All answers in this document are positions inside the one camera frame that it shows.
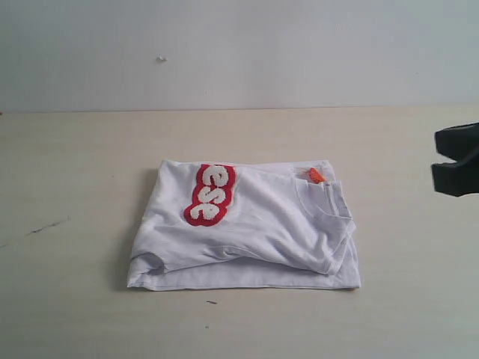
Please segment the white t-shirt red lettering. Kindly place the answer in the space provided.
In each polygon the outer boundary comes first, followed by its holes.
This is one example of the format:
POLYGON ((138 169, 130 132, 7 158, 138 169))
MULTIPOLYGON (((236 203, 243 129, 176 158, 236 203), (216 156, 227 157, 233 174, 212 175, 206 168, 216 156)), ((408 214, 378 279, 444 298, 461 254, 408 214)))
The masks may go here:
POLYGON ((161 163, 126 284, 180 289, 357 289, 353 216, 325 160, 161 163), (315 184, 308 170, 326 181, 315 184))

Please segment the orange neck tag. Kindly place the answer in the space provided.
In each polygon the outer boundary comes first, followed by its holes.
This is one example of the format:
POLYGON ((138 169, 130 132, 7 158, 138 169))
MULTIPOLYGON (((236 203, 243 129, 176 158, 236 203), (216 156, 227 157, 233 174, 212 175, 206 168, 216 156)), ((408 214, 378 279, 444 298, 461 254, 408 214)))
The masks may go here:
POLYGON ((308 176, 310 180, 315 184, 319 184, 326 181, 326 178, 316 168, 310 168, 308 170, 308 176))

